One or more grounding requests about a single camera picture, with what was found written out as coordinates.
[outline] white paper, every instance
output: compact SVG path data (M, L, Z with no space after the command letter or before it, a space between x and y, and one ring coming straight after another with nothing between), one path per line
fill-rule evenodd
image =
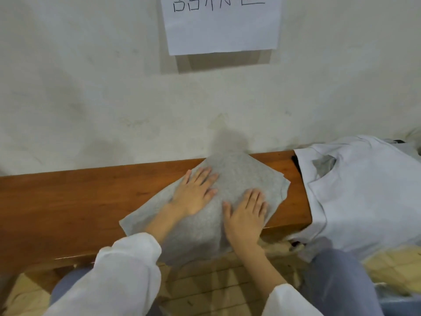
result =
M278 47L281 0L161 0L170 55Z

